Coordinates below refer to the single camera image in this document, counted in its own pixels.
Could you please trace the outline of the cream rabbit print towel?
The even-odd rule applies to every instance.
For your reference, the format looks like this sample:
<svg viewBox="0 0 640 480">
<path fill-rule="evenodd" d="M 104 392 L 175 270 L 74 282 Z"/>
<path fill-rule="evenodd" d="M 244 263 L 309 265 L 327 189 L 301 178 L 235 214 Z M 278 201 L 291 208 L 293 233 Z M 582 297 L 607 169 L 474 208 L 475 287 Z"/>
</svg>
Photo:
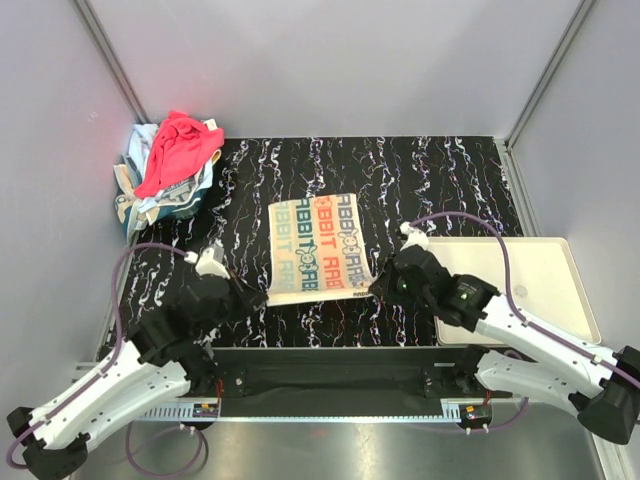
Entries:
<svg viewBox="0 0 640 480">
<path fill-rule="evenodd" d="M 353 193 L 268 208 L 270 307 L 368 297 L 374 277 Z"/>
</svg>

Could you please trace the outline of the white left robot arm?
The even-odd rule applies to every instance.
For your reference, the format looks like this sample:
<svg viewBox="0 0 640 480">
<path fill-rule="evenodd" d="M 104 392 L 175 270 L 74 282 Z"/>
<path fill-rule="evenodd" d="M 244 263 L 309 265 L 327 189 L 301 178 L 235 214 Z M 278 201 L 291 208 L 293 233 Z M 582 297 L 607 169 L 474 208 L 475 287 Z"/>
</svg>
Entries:
<svg viewBox="0 0 640 480">
<path fill-rule="evenodd" d="M 65 392 L 8 415 L 24 469 L 37 479 L 64 479 L 103 440 L 154 406 L 214 390 L 213 356 L 204 338 L 266 301 L 265 293 L 233 273 L 205 275 L 174 303 L 145 315 L 119 347 Z"/>
</svg>

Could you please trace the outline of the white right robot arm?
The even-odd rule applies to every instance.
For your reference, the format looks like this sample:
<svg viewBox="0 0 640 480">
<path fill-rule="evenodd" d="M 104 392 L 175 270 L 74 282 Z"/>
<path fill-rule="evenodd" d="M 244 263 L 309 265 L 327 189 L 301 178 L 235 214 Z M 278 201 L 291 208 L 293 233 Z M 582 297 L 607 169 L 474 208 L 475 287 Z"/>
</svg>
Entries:
<svg viewBox="0 0 640 480">
<path fill-rule="evenodd" d="M 420 246 L 389 257 L 369 291 L 385 303 L 424 309 L 525 355 L 516 360 L 469 347 L 453 374 L 463 395 L 511 392 L 573 415 L 606 441 L 626 445 L 631 440 L 639 423 L 638 349 L 614 351 L 583 341 L 529 315 L 494 285 L 450 273 Z"/>
</svg>

